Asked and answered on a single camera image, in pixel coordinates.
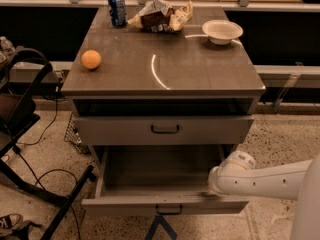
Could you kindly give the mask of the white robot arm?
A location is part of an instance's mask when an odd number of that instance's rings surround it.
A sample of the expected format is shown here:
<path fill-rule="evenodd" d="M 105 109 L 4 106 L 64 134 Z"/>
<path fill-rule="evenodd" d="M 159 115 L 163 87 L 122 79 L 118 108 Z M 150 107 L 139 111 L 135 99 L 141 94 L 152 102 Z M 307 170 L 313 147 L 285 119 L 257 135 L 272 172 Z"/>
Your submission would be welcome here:
<path fill-rule="evenodd" d="M 320 240 L 320 156 L 263 169 L 248 153 L 232 152 L 208 175 L 214 194 L 297 200 L 290 240 Z"/>

